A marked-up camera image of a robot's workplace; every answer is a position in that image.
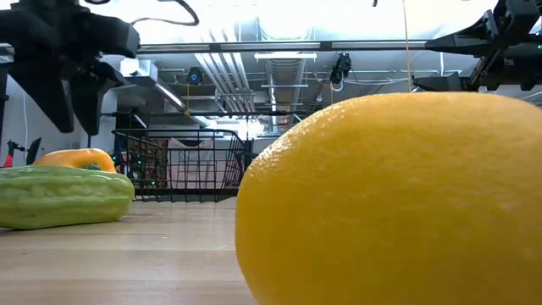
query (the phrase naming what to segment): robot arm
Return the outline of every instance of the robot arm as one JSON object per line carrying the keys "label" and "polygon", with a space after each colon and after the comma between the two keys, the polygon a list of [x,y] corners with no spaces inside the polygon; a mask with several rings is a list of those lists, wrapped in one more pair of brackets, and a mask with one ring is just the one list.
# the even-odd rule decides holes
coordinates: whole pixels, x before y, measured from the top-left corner
{"label": "robot arm", "polygon": [[414,85],[427,91],[477,91],[481,86],[496,90],[500,84],[531,90],[540,81],[542,67],[542,63],[530,61],[539,58],[542,42],[542,37],[529,34],[540,17],[538,2],[499,0],[493,11],[487,11],[474,25],[426,42],[428,50],[473,55],[480,60],[468,77],[418,78]]}
{"label": "robot arm", "polygon": [[98,132],[105,92],[126,83],[99,58],[134,58],[140,46],[132,25],[92,14],[77,0],[20,0],[0,11],[0,33],[0,42],[14,47],[8,73],[60,131],[74,130],[75,114],[89,135]]}

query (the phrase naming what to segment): metal beam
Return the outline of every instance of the metal beam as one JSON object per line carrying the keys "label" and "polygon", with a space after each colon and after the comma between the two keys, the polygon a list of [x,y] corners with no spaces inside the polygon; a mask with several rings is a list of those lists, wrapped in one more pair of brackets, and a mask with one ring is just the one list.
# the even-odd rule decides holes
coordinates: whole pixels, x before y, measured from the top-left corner
{"label": "metal beam", "polygon": [[[425,41],[408,42],[410,50],[425,50]],[[403,51],[406,41],[209,42],[143,45],[138,54],[252,53],[277,51]]]}
{"label": "metal beam", "polygon": [[261,85],[262,88],[308,88],[307,84],[301,85]]}
{"label": "metal beam", "polygon": [[306,111],[256,111],[256,112],[193,112],[190,114],[186,113],[153,113],[153,114],[147,114],[150,117],[154,118],[163,118],[163,117],[193,117],[193,116],[200,116],[200,117],[207,117],[207,116],[218,116],[218,117],[228,117],[228,116],[258,116],[258,115],[265,115],[265,116],[283,116],[283,115],[293,115],[293,114],[299,114],[299,115],[309,115]]}

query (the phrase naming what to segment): yellow lemon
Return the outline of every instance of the yellow lemon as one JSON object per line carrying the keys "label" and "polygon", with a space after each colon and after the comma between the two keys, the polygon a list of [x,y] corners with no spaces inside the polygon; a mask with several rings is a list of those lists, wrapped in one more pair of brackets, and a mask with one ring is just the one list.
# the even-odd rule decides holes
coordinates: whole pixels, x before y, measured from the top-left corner
{"label": "yellow lemon", "polygon": [[542,111],[508,97],[360,97],[251,165],[237,257],[262,305],[542,304]]}

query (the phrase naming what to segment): wall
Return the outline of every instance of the wall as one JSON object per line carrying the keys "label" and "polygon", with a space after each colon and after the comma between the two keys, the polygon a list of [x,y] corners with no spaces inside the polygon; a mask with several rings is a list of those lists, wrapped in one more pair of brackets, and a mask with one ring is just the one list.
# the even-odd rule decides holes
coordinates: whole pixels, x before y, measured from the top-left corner
{"label": "wall", "polygon": [[[0,163],[8,155],[8,141],[16,141],[20,145],[25,144],[25,108],[28,127],[28,145],[36,138],[41,137],[41,149],[37,157],[45,153],[61,149],[76,149],[87,146],[88,135],[82,129],[77,118],[74,118],[75,130],[70,134],[63,134],[51,123],[37,104],[11,77],[8,77],[6,94],[9,100],[5,104],[2,128],[2,143],[0,145]],[[117,95],[109,91],[103,98],[102,112],[112,113],[117,111]],[[116,118],[103,117],[100,121],[100,133],[93,136],[91,146],[101,148],[106,152],[112,152],[114,148],[114,135]],[[14,166],[25,165],[23,153],[15,151]]]}
{"label": "wall", "polygon": [[[28,131],[28,145],[36,138],[41,137],[39,158],[44,153],[59,149],[79,148],[82,129],[78,121],[75,122],[75,131],[71,134],[62,134],[57,127],[43,114],[37,104],[11,77],[8,77],[6,94],[9,100],[5,104],[2,128],[2,143],[0,143],[0,162],[8,155],[8,141],[12,140],[20,145],[25,144],[25,130]],[[14,166],[25,165],[23,153],[15,151]]]}

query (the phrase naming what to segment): red object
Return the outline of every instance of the red object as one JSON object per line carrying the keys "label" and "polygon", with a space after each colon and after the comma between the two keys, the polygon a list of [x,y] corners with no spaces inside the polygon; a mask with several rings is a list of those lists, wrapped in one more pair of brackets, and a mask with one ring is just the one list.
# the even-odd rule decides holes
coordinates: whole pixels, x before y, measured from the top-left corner
{"label": "red object", "polygon": [[8,156],[6,158],[6,162],[4,162],[3,167],[4,168],[11,168],[14,166],[14,156]]}

